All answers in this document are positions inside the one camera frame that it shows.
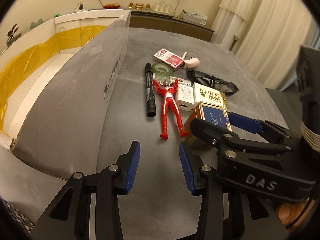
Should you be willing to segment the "black marker pen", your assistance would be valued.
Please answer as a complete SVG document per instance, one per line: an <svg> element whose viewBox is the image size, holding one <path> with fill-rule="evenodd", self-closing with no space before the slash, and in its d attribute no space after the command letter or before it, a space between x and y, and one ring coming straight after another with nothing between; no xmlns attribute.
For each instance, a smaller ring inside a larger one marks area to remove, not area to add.
<svg viewBox="0 0 320 240"><path fill-rule="evenodd" d="M152 65L145 65L145 81L146 81L146 114L147 117L153 118L156 116L156 102L153 88L153 72Z"/></svg>

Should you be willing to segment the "red white staples box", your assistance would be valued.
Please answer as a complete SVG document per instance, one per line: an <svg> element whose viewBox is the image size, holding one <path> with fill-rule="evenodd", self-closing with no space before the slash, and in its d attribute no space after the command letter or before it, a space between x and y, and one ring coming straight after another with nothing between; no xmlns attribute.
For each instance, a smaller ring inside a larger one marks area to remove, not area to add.
<svg viewBox="0 0 320 240"><path fill-rule="evenodd" d="M153 55L156 61L167 64L173 69L180 68L184 65L184 59L180 56L162 48L156 54Z"/></svg>

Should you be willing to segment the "white power strip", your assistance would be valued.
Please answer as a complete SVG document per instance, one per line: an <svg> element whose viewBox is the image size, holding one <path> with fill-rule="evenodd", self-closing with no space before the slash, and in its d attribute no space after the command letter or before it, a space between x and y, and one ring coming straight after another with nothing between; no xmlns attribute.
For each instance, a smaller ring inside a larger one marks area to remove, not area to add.
<svg viewBox="0 0 320 240"><path fill-rule="evenodd" d="M84 7L84 3L83 2L79 2L77 4L77 6L75 7L75 9L73 10L73 13L75 12L81 12L81 11L87 11L87 9L85 9Z"/></svg>

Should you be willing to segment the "white tray of items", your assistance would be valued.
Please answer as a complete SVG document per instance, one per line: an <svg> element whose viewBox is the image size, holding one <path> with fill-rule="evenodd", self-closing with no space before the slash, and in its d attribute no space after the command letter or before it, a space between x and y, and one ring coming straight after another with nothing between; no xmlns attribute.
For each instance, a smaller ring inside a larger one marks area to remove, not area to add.
<svg viewBox="0 0 320 240"><path fill-rule="evenodd" d="M188 13L186 11L182 11L180 17L189 22L194 22L201 25L206 25L208 17L203 14L199 14L197 12Z"/></svg>

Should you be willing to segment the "red Ultraman toy figure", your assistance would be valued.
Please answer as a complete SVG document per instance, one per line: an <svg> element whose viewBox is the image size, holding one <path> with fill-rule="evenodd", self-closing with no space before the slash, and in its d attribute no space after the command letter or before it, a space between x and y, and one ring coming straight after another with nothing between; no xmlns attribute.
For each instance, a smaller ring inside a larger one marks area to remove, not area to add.
<svg viewBox="0 0 320 240"><path fill-rule="evenodd" d="M175 95L177 93L179 81L176 79L174 83L168 82L165 80L161 85L156 80L152 81L154 88L156 89L157 94L159 94L163 98L162 104L162 113L161 113L161 126L162 133L160 137L164 140L168 139L168 120L167 115L169 109L173 111L176 116L177 127L179 131L179 135L181 138L184 138L188 135L188 131L184 130L181 113L179 107L175 100Z"/></svg>

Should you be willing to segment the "gold blue cigarette case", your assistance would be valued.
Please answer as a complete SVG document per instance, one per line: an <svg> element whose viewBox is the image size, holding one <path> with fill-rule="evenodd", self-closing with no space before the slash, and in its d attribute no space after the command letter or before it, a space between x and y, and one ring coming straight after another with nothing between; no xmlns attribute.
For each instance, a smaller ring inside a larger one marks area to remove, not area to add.
<svg viewBox="0 0 320 240"><path fill-rule="evenodd" d="M227 111L224 108L217 107L206 102L199 102L184 123L184 129L188 131L185 141L190 148L201 150L210 150L213 148L212 145L206 144L192 134L190 130L190 123L195 118L210 122L211 124L219 126L220 128L232 131Z"/></svg>

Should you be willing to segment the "black sunglasses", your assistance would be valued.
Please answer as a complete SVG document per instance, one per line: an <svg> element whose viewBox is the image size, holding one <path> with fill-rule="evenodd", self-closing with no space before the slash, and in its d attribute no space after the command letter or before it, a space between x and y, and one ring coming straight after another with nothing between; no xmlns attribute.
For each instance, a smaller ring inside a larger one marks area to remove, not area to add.
<svg viewBox="0 0 320 240"><path fill-rule="evenodd" d="M213 75L190 68L186 68L185 71L186 76L191 83L198 83L200 85L218 90L225 93L227 96L234 95L239 91L238 87L232 82L228 82Z"/></svg>

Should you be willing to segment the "green tape roll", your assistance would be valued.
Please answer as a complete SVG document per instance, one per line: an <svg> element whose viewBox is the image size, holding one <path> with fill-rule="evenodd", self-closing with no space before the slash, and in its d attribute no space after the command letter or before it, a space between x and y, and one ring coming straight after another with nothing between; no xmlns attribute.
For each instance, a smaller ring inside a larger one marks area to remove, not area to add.
<svg viewBox="0 0 320 240"><path fill-rule="evenodd" d="M161 63L154 63L151 67L153 74L162 76L171 76L173 69L170 66Z"/></svg>

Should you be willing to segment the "white gold card box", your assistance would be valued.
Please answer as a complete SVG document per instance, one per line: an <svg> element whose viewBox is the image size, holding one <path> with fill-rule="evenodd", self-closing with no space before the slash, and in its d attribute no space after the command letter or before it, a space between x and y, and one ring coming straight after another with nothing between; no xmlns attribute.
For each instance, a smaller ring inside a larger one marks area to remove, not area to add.
<svg viewBox="0 0 320 240"><path fill-rule="evenodd" d="M194 91L193 108L195 108L199 102L205 102L217 107L221 107L228 112L230 111L225 93L199 83L194 83L192 88Z"/></svg>

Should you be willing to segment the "green child chair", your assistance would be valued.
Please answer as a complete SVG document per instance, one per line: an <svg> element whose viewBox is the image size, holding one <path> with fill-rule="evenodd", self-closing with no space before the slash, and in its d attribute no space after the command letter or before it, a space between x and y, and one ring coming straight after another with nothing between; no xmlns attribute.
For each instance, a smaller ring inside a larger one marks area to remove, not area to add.
<svg viewBox="0 0 320 240"><path fill-rule="evenodd" d="M43 23L43 19L39 19L37 22L31 22L30 24L30 30L38 27L39 25L41 25Z"/></svg>

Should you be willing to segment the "clear glasses set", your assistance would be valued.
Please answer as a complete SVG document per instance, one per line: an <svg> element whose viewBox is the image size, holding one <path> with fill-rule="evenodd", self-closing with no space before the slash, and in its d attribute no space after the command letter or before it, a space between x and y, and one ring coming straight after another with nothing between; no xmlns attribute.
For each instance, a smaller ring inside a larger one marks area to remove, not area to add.
<svg viewBox="0 0 320 240"><path fill-rule="evenodd" d="M151 10L154 12L160 12L164 14L171 14L172 5L167 3L165 0L160 0L159 2L153 3Z"/></svg>

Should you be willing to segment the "pink white stapler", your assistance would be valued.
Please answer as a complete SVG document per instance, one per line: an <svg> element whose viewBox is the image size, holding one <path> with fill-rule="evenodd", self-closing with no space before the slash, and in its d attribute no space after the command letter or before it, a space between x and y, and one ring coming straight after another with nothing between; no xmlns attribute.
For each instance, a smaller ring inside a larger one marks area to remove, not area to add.
<svg viewBox="0 0 320 240"><path fill-rule="evenodd" d="M183 63L181 65L182 68L189 68L189 69L194 69L197 68L200 65L200 61L196 57L190 57L188 58L188 53L185 52L182 56Z"/></svg>

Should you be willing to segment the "large white cardboard box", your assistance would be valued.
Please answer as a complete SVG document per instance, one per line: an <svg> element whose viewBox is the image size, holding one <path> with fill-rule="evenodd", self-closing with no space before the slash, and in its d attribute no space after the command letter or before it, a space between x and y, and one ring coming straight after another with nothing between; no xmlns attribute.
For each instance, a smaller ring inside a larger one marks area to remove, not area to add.
<svg viewBox="0 0 320 240"><path fill-rule="evenodd" d="M130 17L119 9L62 15L1 53L3 148L57 178L95 172Z"/></svg>

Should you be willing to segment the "white USB charger plug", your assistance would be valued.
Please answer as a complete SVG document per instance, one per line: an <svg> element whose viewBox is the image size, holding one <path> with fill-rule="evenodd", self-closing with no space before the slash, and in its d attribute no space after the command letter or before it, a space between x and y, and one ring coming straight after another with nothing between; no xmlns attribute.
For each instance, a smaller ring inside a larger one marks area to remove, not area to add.
<svg viewBox="0 0 320 240"><path fill-rule="evenodd" d="M175 95L175 100L179 109L184 111L191 111L194 106L193 88L179 83Z"/></svg>

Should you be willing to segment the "white standing air conditioner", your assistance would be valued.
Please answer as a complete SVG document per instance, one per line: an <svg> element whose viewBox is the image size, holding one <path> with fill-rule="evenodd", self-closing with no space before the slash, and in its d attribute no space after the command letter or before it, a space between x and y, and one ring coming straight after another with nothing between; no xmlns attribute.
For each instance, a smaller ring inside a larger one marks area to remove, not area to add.
<svg viewBox="0 0 320 240"><path fill-rule="evenodd" d="M211 42L231 49L249 22L255 0L222 0L212 24Z"/></svg>

